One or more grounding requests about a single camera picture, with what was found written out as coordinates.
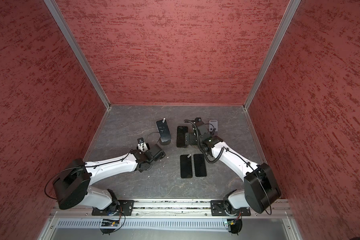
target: table surface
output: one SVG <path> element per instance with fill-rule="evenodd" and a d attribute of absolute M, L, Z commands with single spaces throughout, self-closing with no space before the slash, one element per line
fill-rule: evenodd
<path fill-rule="evenodd" d="M 172 141 L 160 147 L 165 158 L 153 162 L 151 169 L 126 172 L 100 180 L 94 184 L 111 189 L 122 198 L 212 198 L 221 199 L 235 189 L 243 189 L 243 181 L 224 163 L 206 162 L 207 176 L 180 178 L 180 155 L 198 154 L 192 146 L 176 147 L 177 126 L 191 125 L 184 119 L 202 118 L 203 122 L 218 121 L 217 135 L 233 150 L 247 159 L 260 163 L 253 138 L 242 107 L 238 106 L 113 106 L 88 161 L 100 161 L 128 153 L 143 137 L 153 145 L 159 139 L 156 121 L 165 118 Z"/>

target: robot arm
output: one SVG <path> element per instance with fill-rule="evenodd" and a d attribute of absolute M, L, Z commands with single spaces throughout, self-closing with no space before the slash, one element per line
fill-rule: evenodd
<path fill-rule="evenodd" d="M 267 164 L 258 165 L 232 150 L 218 136 L 211 136 L 201 118 L 184 122 L 191 123 L 194 130 L 185 135 L 187 143 L 197 145 L 207 162 L 224 162 L 244 181 L 244 190 L 235 190 L 225 196 L 224 207 L 227 214 L 233 214 L 242 207 L 251 207 L 255 212 L 262 213 L 281 196 L 273 172 Z"/>
<path fill-rule="evenodd" d="M 69 209 L 76 205 L 95 207 L 100 210 L 114 212 L 118 202 L 111 190 L 102 190 L 92 184 L 112 175 L 138 170 L 142 172 L 152 167 L 152 162 L 162 159 L 164 151 L 155 144 L 142 152 L 143 145 L 137 150 L 103 161 L 83 162 L 75 159 L 53 181 L 56 197 L 60 209 Z"/>

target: red textured wall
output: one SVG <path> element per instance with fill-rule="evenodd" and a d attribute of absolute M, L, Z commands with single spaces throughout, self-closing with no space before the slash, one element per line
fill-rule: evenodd
<path fill-rule="evenodd" d="M 303 238 L 360 236 L 360 1 L 300 3 L 250 116 Z"/>
<path fill-rule="evenodd" d="M 289 0 L 56 0 L 113 104 L 245 102 Z"/>
<path fill-rule="evenodd" d="M 104 111 L 43 0 L 0 1 L 0 240 L 39 235 L 46 181 L 84 156 Z"/>

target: smartphone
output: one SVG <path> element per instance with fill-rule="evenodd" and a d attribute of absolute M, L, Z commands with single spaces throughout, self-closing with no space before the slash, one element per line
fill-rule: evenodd
<path fill-rule="evenodd" d="M 206 177 L 206 167 L 203 154 L 193 155 L 193 164 L 195 165 L 195 176 Z"/>
<path fill-rule="evenodd" d="M 187 145 L 185 144 L 185 133 L 187 132 L 188 132 L 188 127 L 186 126 L 177 127 L 177 138 L 176 138 L 177 147 L 187 147 Z"/>
<path fill-rule="evenodd" d="M 192 178 L 192 159 L 189 155 L 180 155 L 180 177 Z"/>

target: phone holder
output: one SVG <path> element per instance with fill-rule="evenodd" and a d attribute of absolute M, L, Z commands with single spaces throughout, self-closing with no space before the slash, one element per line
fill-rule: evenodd
<path fill-rule="evenodd" d="M 165 118 L 156 121 L 157 130 L 160 134 L 159 142 L 161 145 L 168 145 L 171 143 L 171 133 L 169 132 L 168 124 Z"/>

